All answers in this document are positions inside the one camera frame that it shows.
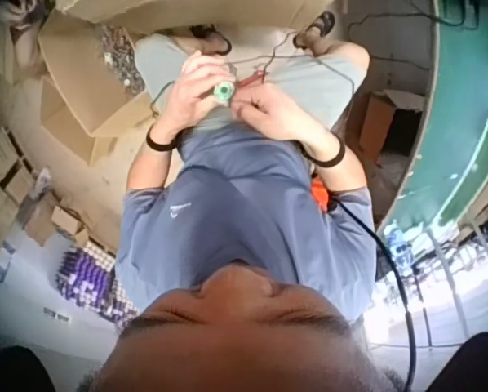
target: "gray t-shirt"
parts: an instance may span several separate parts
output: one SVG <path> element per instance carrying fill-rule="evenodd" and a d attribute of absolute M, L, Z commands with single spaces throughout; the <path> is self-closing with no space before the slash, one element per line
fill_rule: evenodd
<path fill-rule="evenodd" d="M 234 123 L 190 136 L 180 152 L 185 165 L 173 185 L 124 200 L 116 270 L 138 308 L 242 260 L 319 291 L 348 320 L 362 313 L 375 284 L 375 242 L 340 206 L 320 209 L 293 144 Z M 367 189 L 335 198 L 373 226 Z"/>

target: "stack of cans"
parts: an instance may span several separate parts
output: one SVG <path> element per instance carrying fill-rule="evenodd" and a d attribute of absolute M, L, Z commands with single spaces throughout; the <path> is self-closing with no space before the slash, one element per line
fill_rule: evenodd
<path fill-rule="evenodd" d="M 115 277 L 115 259 L 102 252 L 106 256 L 92 256 L 89 249 L 71 249 L 64 254 L 55 280 L 65 299 L 123 327 L 139 311 L 128 300 L 126 291 Z"/>

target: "logo on shirt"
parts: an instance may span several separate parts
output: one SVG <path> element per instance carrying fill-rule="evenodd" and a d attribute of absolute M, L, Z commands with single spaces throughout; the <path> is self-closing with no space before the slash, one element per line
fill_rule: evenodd
<path fill-rule="evenodd" d="M 181 204 L 179 206 L 171 206 L 170 207 L 170 216 L 171 219 L 175 219 L 179 216 L 179 212 L 184 210 L 185 208 L 191 207 L 192 203 Z"/>

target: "eyebrow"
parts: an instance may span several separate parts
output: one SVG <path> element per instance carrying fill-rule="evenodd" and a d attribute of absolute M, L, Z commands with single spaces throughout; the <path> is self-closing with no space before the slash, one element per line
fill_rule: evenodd
<path fill-rule="evenodd" d="M 175 318 L 162 316 L 139 316 L 131 320 L 122 330 L 119 339 L 126 339 L 138 332 L 147 331 L 158 327 L 170 325 L 189 325 L 198 326 L 206 323 L 183 317 L 180 314 L 173 314 Z M 331 333 L 337 336 L 347 336 L 351 333 L 348 322 L 340 316 L 334 315 L 299 315 L 283 316 L 271 320 L 257 321 L 258 325 L 270 327 L 307 327 L 314 331 Z"/>

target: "foot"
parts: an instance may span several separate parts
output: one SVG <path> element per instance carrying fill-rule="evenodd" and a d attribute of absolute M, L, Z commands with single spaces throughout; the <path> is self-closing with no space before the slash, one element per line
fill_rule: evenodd
<path fill-rule="evenodd" d="M 189 30 L 195 38 L 202 40 L 202 53 L 205 55 L 226 56 L 231 50 L 231 42 L 212 24 L 197 24 Z"/>
<path fill-rule="evenodd" d="M 325 37 L 335 27 L 335 16 L 330 11 L 324 11 L 303 33 L 293 38 L 293 45 L 300 49 L 307 49 L 315 41 Z"/>

